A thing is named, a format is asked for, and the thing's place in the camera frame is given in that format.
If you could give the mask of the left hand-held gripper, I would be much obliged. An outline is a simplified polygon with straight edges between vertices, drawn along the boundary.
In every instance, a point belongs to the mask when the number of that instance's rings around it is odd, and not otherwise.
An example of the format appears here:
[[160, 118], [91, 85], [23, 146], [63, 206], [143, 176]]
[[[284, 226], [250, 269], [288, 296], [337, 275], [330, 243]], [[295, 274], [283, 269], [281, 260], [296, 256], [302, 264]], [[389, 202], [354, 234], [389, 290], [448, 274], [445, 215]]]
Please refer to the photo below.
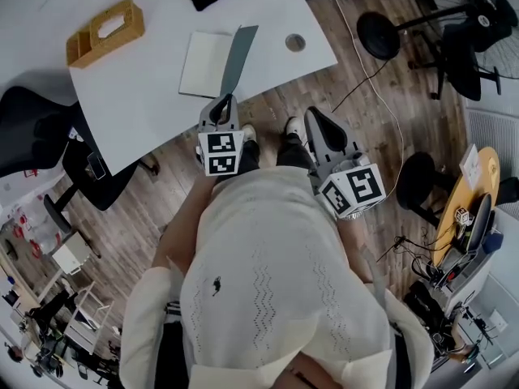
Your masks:
[[[244, 131], [238, 122], [238, 102], [234, 94], [221, 95], [200, 114], [198, 152], [206, 176], [238, 173]], [[218, 123], [226, 108], [226, 122]]]

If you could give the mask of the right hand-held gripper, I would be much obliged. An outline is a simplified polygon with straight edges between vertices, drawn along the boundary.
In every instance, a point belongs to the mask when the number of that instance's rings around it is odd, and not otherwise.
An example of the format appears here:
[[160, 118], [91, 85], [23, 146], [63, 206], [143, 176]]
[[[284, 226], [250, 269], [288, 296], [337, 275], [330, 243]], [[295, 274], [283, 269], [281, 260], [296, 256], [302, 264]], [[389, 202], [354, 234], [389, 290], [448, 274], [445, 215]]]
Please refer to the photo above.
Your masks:
[[[352, 138], [349, 125], [333, 113], [309, 107], [304, 114], [307, 141], [314, 167], [311, 187], [340, 220], [354, 219], [386, 198], [378, 165]], [[320, 149], [320, 139], [326, 147]]]

